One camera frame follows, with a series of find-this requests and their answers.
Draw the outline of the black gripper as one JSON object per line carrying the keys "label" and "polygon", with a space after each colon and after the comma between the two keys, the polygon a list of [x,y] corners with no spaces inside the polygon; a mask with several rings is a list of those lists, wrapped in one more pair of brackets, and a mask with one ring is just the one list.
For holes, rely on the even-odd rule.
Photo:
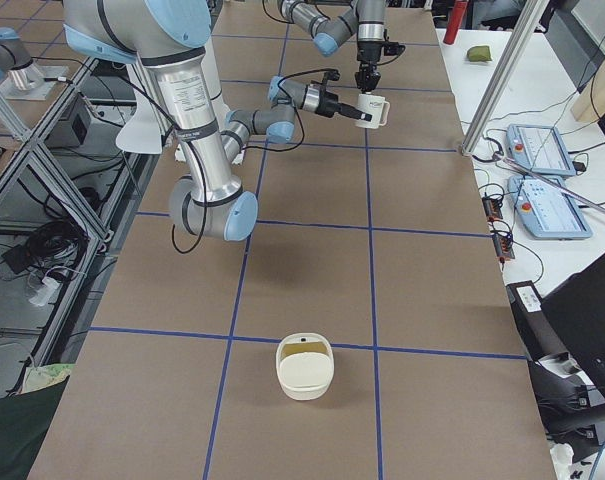
{"label": "black gripper", "polygon": [[354,74],[356,85],[362,93],[372,93],[381,79],[377,71],[383,50],[383,42],[379,40],[358,40],[357,60],[359,71]]}
{"label": "black gripper", "polygon": [[332,118],[336,113],[357,121],[369,122],[372,115],[351,105],[340,105],[339,96],[330,91],[321,90],[315,113],[319,116]]}

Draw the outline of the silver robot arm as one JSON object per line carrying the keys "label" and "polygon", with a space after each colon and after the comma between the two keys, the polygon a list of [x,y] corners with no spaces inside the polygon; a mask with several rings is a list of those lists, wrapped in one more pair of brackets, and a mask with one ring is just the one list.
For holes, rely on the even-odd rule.
{"label": "silver robot arm", "polygon": [[381,78],[378,67],[382,57],[393,49],[386,28],[385,1],[351,1],[349,8],[335,17],[321,13],[308,1],[276,1],[277,15],[269,13],[266,1],[263,12],[279,23],[298,26],[312,39],[319,53],[328,58],[348,40],[356,39],[355,72],[357,88],[362,93],[372,93]]}
{"label": "silver robot arm", "polygon": [[220,124],[203,69],[211,35],[206,2],[66,1],[63,6],[66,40],[73,50],[139,63],[155,78],[159,94],[153,101],[173,127],[190,170],[172,191],[170,215],[176,227],[192,235],[242,241],[253,231],[256,196],[231,171],[251,136],[288,142],[299,109],[326,117],[372,117],[322,86],[274,78],[270,109],[236,110]]}

